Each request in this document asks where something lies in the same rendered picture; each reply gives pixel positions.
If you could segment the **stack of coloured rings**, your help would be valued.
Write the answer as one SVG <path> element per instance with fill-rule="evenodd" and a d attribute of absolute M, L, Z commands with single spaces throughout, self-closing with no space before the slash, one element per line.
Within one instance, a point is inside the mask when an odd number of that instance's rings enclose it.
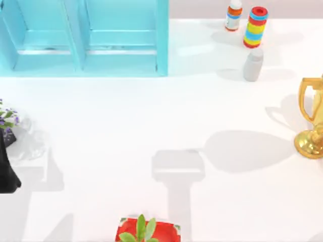
<path fill-rule="evenodd" d="M 257 48 L 260 46 L 267 19 L 267 8 L 256 6 L 251 9 L 243 38 L 246 47 Z"/>

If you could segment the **light blue rack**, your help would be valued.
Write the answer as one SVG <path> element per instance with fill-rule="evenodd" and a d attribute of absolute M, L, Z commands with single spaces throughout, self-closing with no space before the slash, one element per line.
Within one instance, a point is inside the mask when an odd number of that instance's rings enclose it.
<path fill-rule="evenodd" d="M 0 0 L 0 77 L 168 74 L 169 0 Z"/>

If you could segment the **purple flowered plant pot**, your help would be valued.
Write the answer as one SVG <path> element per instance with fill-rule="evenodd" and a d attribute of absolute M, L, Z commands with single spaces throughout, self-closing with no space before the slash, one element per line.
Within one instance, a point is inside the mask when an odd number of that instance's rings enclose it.
<path fill-rule="evenodd" d="M 16 110 L 5 107 L 3 99 L 0 98 L 0 132 L 3 135 L 5 147 L 11 146 L 17 138 L 13 133 L 13 128 L 18 126 L 20 118 Z"/>

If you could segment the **red plant pot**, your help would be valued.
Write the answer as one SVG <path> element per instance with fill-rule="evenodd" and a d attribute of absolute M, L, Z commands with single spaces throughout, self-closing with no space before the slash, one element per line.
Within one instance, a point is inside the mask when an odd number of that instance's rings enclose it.
<path fill-rule="evenodd" d="M 116 242 L 181 242 L 181 228 L 155 218 L 145 220 L 143 214 L 137 218 L 121 218 Z"/>

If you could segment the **white bottle with orange label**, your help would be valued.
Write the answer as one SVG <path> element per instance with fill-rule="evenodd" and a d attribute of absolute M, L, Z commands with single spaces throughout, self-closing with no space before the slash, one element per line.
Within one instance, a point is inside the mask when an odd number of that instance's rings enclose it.
<path fill-rule="evenodd" d="M 239 28 L 242 14 L 241 0 L 231 0 L 227 9 L 225 28 L 229 31 L 236 31 Z"/>

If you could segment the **gold trophy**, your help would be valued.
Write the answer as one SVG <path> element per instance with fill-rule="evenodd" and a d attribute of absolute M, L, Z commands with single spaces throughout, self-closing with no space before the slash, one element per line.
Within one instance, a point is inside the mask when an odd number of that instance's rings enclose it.
<path fill-rule="evenodd" d="M 305 109 L 305 92 L 307 87 L 315 91 L 312 115 Z M 323 75 L 320 78 L 303 78 L 298 92 L 298 104 L 302 116 L 313 125 L 295 136 L 294 146 L 304 157 L 309 159 L 323 158 Z"/>

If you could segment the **grey bottle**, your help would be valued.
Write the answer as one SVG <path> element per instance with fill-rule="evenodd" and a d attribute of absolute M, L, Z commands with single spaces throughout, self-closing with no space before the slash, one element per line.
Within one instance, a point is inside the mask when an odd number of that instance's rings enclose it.
<path fill-rule="evenodd" d="M 246 81 L 254 82 L 258 80 L 263 65 L 263 57 L 261 48 L 251 50 L 243 68 L 243 77 Z"/>

